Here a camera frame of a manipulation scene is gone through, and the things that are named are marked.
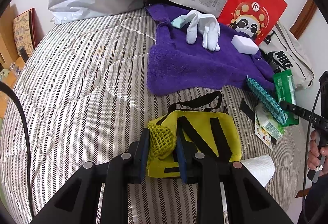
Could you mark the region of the person right hand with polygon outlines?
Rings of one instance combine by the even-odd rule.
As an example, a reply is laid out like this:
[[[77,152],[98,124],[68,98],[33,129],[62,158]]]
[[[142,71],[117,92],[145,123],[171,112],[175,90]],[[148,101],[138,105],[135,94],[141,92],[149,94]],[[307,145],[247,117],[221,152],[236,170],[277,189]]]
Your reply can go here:
[[[317,166],[320,164],[319,155],[325,156],[326,160],[323,166],[323,169],[320,172],[320,176],[327,175],[328,167],[327,167],[327,146],[321,147],[319,150],[316,145],[316,139],[319,133],[317,130],[313,130],[310,134],[310,142],[309,147],[310,150],[308,151],[308,158],[307,158],[307,166],[310,170],[315,170]]]

